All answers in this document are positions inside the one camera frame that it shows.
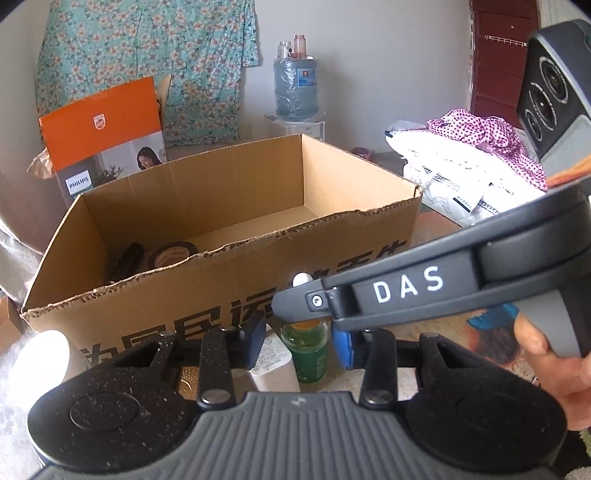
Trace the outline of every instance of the roll of tape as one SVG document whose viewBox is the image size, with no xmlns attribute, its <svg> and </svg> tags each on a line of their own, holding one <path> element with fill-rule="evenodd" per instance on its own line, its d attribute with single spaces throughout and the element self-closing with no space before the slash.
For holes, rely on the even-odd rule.
<svg viewBox="0 0 591 480">
<path fill-rule="evenodd" d="M 191 242 L 173 242 L 157 249 L 148 259 L 148 268 L 168 267 L 198 254 L 197 247 Z"/>
</svg>

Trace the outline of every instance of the camera lens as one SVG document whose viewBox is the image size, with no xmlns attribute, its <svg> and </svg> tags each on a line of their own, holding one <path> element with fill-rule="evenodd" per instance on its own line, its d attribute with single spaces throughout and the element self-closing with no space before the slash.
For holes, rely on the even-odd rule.
<svg viewBox="0 0 591 480">
<path fill-rule="evenodd" d="M 541 59 L 540 70 L 552 95 L 554 95 L 559 102 L 566 102 L 568 98 L 566 81 L 556 65 L 548 59 Z"/>
<path fill-rule="evenodd" d="M 548 96 L 539 85 L 532 83 L 530 86 L 530 98 L 542 121 L 548 128 L 552 129 L 556 125 L 556 114 Z"/>
<path fill-rule="evenodd" d="M 538 122 L 538 119 L 529 110 L 525 111 L 525 121 L 527 122 L 527 126 L 530 128 L 530 133 L 538 142 L 541 142 L 542 127 L 540 125 L 540 122 Z"/>
</svg>

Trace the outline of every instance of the gray cloth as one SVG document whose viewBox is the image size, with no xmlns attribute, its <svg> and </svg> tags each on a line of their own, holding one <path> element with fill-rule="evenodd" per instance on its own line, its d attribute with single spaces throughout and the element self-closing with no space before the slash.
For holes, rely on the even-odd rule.
<svg viewBox="0 0 591 480">
<path fill-rule="evenodd" d="M 0 172 L 0 289 L 19 306 L 50 239 L 27 198 Z"/>
</svg>

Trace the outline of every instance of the hand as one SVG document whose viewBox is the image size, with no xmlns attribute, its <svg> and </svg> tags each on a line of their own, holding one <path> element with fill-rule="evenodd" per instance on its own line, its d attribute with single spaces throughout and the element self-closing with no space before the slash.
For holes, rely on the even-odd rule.
<svg viewBox="0 0 591 480">
<path fill-rule="evenodd" d="M 540 386 L 562 406 L 569 430 L 591 426 L 591 354 L 587 358 L 559 358 L 546 336 L 522 313 L 515 321 L 515 337 L 525 349 Z"/>
</svg>

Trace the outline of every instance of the screw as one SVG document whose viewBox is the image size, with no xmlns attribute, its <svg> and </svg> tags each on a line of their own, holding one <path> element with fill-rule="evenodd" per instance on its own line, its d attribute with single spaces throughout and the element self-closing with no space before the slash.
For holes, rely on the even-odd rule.
<svg viewBox="0 0 591 480">
<path fill-rule="evenodd" d="M 219 405 L 220 403 L 226 403 L 230 400 L 230 392 L 222 390 L 221 388 L 213 388 L 203 392 L 201 400 L 210 405 Z"/>
<path fill-rule="evenodd" d="M 394 399 L 387 390 L 368 390 L 363 397 L 370 405 L 386 405 Z"/>
<path fill-rule="evenodd" d="M 322 307 L 322 297 L 320 295 L 314 295 L 312 297 L 312 305 L 314 307 L 316 307 L 317 309 L 319 309 L 320 307 Z"/>
</svg>

